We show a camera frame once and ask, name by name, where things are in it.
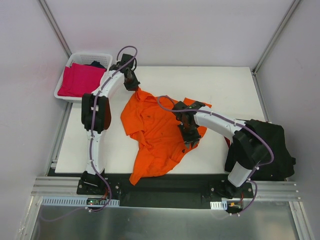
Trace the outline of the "orange t shirt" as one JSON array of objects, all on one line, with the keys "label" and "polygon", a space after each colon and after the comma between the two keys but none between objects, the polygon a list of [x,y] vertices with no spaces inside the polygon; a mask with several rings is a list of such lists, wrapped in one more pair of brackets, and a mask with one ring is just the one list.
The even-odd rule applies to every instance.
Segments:
[{"label": "orange t shirt", "polygon": [[176,103],[138,89],[124,107],[120,116],[124,131],[139,147],[129,178],[132,185],[141,178],[167,174],[191,151],[183,141],[179,121],[168,111]]}]

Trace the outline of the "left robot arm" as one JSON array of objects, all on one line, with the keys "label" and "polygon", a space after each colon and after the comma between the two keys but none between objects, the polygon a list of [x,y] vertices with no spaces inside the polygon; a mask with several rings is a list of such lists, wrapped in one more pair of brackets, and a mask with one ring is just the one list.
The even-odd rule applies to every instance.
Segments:
[{"label": "left robot arm", "polygon": [[135,75],[136,67],[136,57],[124,53],[121,60],[112,65],[101,79],[100,86],[82,96],[81,123],[86,130],[88,154],[86,168],[78,182],[78,195],[103,195],[110,192],[102,179],[106,166],[103,145],[112,121],[110,98],[121,85],[130,92],[138,89],[140,82]]}]

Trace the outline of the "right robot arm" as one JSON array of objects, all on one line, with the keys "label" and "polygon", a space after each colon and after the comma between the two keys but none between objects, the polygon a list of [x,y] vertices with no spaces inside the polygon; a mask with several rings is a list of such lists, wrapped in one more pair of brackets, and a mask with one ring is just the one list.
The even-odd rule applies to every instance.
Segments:
[{"label": "right robot arm", "polygon": [[199,127],[206,127],[228,140],[233,149],[235,164],[215,192],[227,199],[235,198],[243,191],[243,184],[259,167],[273,162],[275,155],[266,140],[249,128],[248,121],[236,120],[211,110],[202,102],[195,101],[186,105],[177,102],[172,110],[186,147],[193,148],[201,139]]}]

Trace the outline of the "black t shirt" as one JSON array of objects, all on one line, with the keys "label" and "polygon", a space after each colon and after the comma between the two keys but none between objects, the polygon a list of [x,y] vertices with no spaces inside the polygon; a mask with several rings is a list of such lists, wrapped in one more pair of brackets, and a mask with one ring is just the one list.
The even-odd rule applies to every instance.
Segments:
[{"label": "black t shirt", "polygon": [[283,127],[253,119],[244,126],[232,137],[224,170],[230,173],[239,163],[250,171],[259,167],[252,180],[283,181],[291,177],[296,159],[287,150]]}]

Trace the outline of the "white plastic basket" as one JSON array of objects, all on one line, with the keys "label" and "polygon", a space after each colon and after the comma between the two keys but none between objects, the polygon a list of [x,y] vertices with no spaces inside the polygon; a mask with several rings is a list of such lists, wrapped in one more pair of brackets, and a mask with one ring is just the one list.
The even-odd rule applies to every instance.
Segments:
[{"label": "white plastic basket", "polygon": [[101,78],[111,67],[113,57],[100,52],[73,53],[58,80],[54,97],[70,103],[80,103],[85,93],[100,86]]}]

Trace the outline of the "pink t shirt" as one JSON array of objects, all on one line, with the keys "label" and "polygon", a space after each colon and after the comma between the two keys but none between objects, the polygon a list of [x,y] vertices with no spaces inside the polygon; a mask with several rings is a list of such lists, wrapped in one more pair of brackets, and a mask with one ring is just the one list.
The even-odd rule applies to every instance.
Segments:
[{"label": "pink t shirt", "polygon": [[90,94],[100,86],[105,72],[104,69],[87,64],[73,63],[70,67],[66,66],[57,95],[81,98],[84,94]]}]

